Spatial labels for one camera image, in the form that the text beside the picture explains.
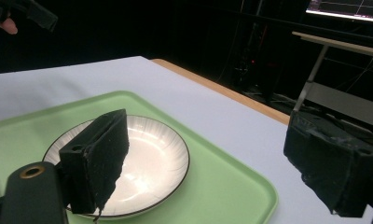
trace white table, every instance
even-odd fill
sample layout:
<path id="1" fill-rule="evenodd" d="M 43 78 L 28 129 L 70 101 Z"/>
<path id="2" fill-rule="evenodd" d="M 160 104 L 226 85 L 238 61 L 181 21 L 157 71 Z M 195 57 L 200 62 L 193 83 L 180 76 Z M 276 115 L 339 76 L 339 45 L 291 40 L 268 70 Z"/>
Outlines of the white table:
<path id="1" fill-rule="evenodd" d="M 362 219 L 329 214 L 283 155 L 285 124 L 142 57 L 0 74 L 0 120 L 119 90 L 137 93 L 265 176 L 280 198 L 270 223 L 371 222 L 370 207 Z"/>

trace computer screen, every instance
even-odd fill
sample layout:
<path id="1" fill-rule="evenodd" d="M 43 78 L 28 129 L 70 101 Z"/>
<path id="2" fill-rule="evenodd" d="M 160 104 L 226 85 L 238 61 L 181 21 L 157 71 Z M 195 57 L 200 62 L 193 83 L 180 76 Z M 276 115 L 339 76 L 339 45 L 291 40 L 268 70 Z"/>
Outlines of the computer screen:
<path id="1" fill-rule="evenodd" d="M 373 0 L 311 0 L 306 12 L 373 22 Z"/>

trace green tray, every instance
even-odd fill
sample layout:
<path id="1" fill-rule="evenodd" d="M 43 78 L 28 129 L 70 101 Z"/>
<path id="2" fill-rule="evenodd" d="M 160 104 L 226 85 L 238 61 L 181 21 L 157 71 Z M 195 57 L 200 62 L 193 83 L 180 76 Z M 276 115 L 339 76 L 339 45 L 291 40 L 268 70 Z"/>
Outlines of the green tray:
<path id="1" fill-rule="evenodd" d="M 61 134 L 105 112 L 126 108 L 130 115 L 160 120 L 186 141 L 190 167 L 180 188 L 158 207 L 136 217 L 100 223 L 266 223 L 278 196 L 271 183 L 193 133 L 150 103 L 128 91 L 116 91 L 75 103 L 0 121 L 0 196 L 7 177 L 23 165 L 42 161 Z M 91 219 L 68 214 L 70 223 Z"/>

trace finger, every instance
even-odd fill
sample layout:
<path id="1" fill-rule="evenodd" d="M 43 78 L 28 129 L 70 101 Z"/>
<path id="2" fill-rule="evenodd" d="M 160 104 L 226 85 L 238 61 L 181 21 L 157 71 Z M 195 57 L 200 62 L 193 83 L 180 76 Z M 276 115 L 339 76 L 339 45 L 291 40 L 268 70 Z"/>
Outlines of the finger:
<path id="1" fill-rule="evenodd" d="M 15 35 L 18 33 L 18 28 L 16 27 L 15 22 L 11 18 L 7 18 L 3 22 L 1 22 L 0 27 L 10 35 Z"/>

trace white plate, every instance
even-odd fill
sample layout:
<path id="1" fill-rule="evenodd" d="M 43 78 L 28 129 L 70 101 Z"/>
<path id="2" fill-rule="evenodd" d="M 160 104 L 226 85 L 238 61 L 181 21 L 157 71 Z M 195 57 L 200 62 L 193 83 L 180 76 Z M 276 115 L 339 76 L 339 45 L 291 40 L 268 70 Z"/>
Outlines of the white plate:
<path id="1" fill-rule="evenodd" d="M 82 123 L 59 137 L 44 161 L 57 164 L 59 150 L 90 123 Z M 168 198 L 187 175 L 189 152 L 175 130 L 154 119 L 128 116 L 128 135 L 129 153 L 101 218 L 143 213 Z"/>

